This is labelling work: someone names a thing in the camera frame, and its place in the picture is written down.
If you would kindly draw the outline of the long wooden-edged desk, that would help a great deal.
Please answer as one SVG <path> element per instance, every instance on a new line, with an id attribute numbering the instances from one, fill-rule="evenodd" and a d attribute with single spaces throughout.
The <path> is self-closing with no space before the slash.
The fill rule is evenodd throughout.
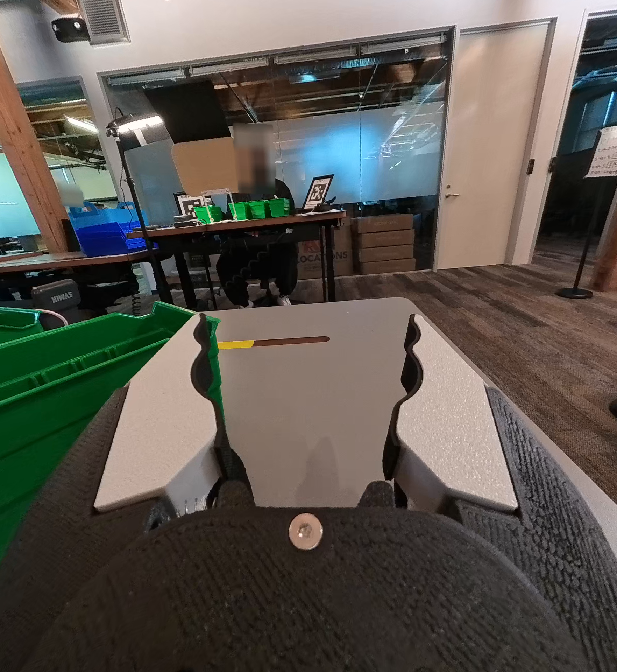
<path id="1" fill-rule="evenodd" d="M 325 302 L 336 301 L 333 230 L 346 216 L 342 210 L 313 212 L 261 220 L 222 220 L 217 223 L 191 224 L 189 226 L 164 226 L 148 230 L 155 251 L 178 256 L 184 253 L 209 256 L 218 254 L 225 246 L 249 241 L 243 234 L 263 231 L 259 243 L 276 243 L 279 236 L 268 231 L 280 231 L 298 242 L 317 240 L 321 243 L 322 296 Z M 141 237 L 140 231 L 127 235 L 129 239 Z"/>
<path id="2" fill-rule="evenodd" d="M 55 281 L 73 280 L 81 294 L 80 307 L 105 315 L 121 298 L 138 293 L 133 264 L 149 260 L 146 251 L 86 257 L 82 253 L 37 253 L 0 256 L 1 300 L 11 290 L 19 293 Z"/>

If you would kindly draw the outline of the tan board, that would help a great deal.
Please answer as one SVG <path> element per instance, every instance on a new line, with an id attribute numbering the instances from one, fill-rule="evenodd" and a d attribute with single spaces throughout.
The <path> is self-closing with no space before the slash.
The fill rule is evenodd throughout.
<path id="1" fill-rule="evenodd" d="M 229 137 L 175 143 L 171 156 L 188 196 L 218 190 L 239 191 L 234 139 Z"/>

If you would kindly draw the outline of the black whiteboard stand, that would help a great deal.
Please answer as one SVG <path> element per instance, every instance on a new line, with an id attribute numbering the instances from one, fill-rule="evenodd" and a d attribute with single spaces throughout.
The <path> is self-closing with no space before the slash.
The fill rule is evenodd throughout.
<path id="1" fill-rule="evenodd" d="M 584 271 L 584 266 L 586 264 L 589 248 L 591 246 L 591 240 L 598 225 L 598 221 L 601 219 L 601 209 L 607 201 L 607 196 L 614 194 L 611 191 L 612 186 L 617 185 L 617 177 L 598 177 L 591 178 L 589 181 L 592 181 L 593 187 L 595 187 L 596 196 L 595 202 L 593 204 L 593 211 L 590 217 L 589 226 L 587 229 L 586 237 L 584 240 L 584 245 L 582 248 L 581 258 L 579 265 L 577 267 L 576 275 L 574 278 L 574 283 L 571 287 L 561 288 L 556 290 L 556 296 L 565 299 L 574 299 L 574 300 L 583 300 L 593 297 L 593 292 L 586 288 L 580 287 L 582 274 Z"/>

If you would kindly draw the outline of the black zip case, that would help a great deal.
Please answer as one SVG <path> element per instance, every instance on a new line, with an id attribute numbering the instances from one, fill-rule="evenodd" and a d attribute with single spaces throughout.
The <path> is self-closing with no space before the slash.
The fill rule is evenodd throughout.
<path id="1" fill-rule="evenodd" d="M 33 307 L 59 313 L 69 323 L 80 320 L 81 297 L 73 280 L 54 281 L 31 289 Z"/>

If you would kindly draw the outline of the black panel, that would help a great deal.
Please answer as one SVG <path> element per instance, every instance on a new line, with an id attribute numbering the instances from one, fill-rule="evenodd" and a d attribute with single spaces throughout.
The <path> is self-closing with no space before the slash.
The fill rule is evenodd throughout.
<path id="1" fill-rule="evenodd" d="M 231 137 L 211 80 L 190 80 L 144 92 L 175 145 Z"/>

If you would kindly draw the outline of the black light stand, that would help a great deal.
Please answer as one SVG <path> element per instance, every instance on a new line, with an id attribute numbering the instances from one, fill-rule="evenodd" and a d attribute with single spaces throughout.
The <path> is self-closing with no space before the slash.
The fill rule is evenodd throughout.
<path id="1" fill-rule="evenodd" d="M 127 182 L 129 194 L 131 196 L 136 215 L 138 216 L 139 226 L 141 229 L 141 237 L 145 242 L 146 251 L 149 255 L 149 263 L 151 264 L 153 277 L 155 279 L 155 286 L 159 299 L 167 304 L 173 304 L 171 290 L 166 280 L 163 271 L 162 263 L 155 255 L 154 243 L 150 239 L 145 224 L 145 218 L 139 199 L 136 193 L 135 183 L 130 174 L 126 151 L 129 148 L 136 146 L 144 147 L 147 145 L 144 132 L 151 128 L 157 128 L 163 125 L 160 116 L 155 113 L 152 114 L 123 114 L 120 109 L 117 109 L 112 121 L 106 126 L 106 136 L 115 141 L 122 170 L 122 176 Z"/>

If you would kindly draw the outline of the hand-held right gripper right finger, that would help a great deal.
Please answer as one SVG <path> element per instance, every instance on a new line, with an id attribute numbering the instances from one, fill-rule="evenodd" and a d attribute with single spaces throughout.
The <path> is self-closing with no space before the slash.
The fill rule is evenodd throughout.
<path id="1" fill-rule="evenodd" d="M 410 315 L 383 452 L 402 506 L 438 513 L 460 500 L 511 514 L 519 503 L 485 379 L 422 315 Z"/>

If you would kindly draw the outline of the plain wooden post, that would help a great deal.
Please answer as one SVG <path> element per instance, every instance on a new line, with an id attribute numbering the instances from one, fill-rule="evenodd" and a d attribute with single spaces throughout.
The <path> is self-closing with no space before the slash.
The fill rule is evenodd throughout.
<path id="1" fill-rule="evenodd" d="M 66 208 L 0 47 L 0 144 L 49 253 L 65 253 Z"/>

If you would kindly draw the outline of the white door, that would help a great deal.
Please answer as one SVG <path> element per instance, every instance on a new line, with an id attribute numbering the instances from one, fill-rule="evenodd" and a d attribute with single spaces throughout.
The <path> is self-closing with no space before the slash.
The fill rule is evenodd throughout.
<path id="1" fill-rule="evenodd" d="M 434 268 L 511 263 L 555 19 L 462 30 L 449 78 Z"/>

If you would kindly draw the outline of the stack of blue bins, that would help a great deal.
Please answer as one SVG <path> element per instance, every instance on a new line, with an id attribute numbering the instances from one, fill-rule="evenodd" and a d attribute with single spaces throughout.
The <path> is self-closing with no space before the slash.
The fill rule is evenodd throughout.
<path id="1" fill-rule="evenodd" d="M 142 238 L 127 238 L 140 230 L 131 201 L 119 202 L 116 208 L 98 208 L 85 201 L 81 207 L 69 207 L 69 220 L 86 257 L 119 256 L 147 249 Z"/>

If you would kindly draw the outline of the framed fiducial tag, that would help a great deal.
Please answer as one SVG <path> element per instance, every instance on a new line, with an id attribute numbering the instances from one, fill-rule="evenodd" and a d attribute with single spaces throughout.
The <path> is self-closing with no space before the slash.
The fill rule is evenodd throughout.
<path id="1" fill-rule="evenodd" d="M 327 194 L 333 178 L 334 174 L 320 175 L 313 178 L 304 199 L 304 211 L 312 211 L 326 204 Z"/>
<path id="2" fill-rule="evenodd" d="M 176 202 L 179 216 L 197 218 L 195 209 L 206 206 L 206 200 L 203 196 L 190 196 L 184 192 L 175 192 L 173 198 Z"/>

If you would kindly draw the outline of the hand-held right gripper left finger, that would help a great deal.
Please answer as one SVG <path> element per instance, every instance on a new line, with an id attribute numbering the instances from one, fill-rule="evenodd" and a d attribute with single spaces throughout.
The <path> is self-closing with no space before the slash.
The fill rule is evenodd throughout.
<path id="1" fill-rule="evenodd" d="M 130 379 L 94 500 L 98 513 L 158 499 L 212 506 L 225 481 L 251 488 L 225 425 L 217 327 L 197 314 Z"/>

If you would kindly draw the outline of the grey metal vent grille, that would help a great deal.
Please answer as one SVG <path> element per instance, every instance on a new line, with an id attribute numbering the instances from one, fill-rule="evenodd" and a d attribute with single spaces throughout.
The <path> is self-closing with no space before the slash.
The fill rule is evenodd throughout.
<path id="1" fill-rule="evenodd" d="M 121 1 L 78 1 L 93 46 L 130 42 Z"/>

